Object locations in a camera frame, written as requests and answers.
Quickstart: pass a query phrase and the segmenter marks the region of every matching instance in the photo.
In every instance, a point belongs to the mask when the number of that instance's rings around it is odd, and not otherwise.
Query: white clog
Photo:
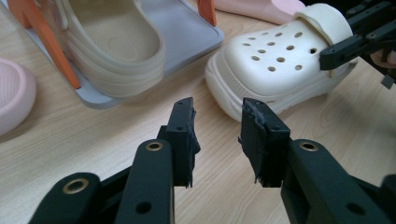
[[[315,4],[297,12],[294,21],[240,35],[210,59],[206,83],[221,108],[241,119],[244,97],[267,103],[276,113],[332,90],[357,61],[332,71],[319,69],[319,53],[350,36],[343,15]]]
[[[67,58],[100,92],[137,95],[163,78],[165,45],[135,0],[41,0]]]

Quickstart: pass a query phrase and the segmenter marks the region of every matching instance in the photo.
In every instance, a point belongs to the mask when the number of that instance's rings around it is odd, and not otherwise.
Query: table surface
[[[217,11],[224,43],[272,24]],[[254,184],[237,142],[240,123],[217,105],[205,84],[208,55],[139,97],[109,109],[88,108],[6,8],[0,6],[0,57],[29,68],[37,96],[28,118],[0,136],[0,222],[26,223],[61,178],[91,172],[105,179],[130,166],[140,143],[155,138],[173,103],[193,97],[201,144],[192,189],[176,188],[176,223],[288,223],[279,189]],[[363,60],[326,95],[280,114],[293,139],[320,142],[358,178],[380,185],[396,173],[396,88]]]

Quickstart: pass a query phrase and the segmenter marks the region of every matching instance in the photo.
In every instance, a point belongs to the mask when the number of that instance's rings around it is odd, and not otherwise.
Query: clog strap
[[[330,45],[339,43],[351,36],[352,30],[345,17],[334,7],[314,4],[294,14],[294,19],[302,18],[311,24]]]

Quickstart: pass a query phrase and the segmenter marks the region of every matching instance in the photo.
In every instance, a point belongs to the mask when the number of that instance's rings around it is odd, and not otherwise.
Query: screw hole
[[[318,147],[312,143],[302,142],[300,143],[300,148],[307,151],[318,151]]]
[[[160,142],[152,142],[146,145],[146,149],[149,151],[158,151],[163,148],[163,144]]]
[[[65,194],[75,194],[87,188],[90,182],[86,178],[78,178],[69,181],[64,185],[63,191]]]
[[[146,214],[151,210],[151,203],[143,202],[136,206],[136,212],[138,214]]]
[[[346,205],[346,208],[350,212],[355,213],[360,216],[363,216],[364,214],[366,214],[366,211],[361,206],[359,206],[358,204],[355,204],[355,203],[348,203]]]

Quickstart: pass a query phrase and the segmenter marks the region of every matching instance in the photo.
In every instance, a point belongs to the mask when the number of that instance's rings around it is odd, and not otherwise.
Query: shoe insole
[[[132,0],[71,0],[70,5],[91,40],[117,60],[143,62],[160,47]]]

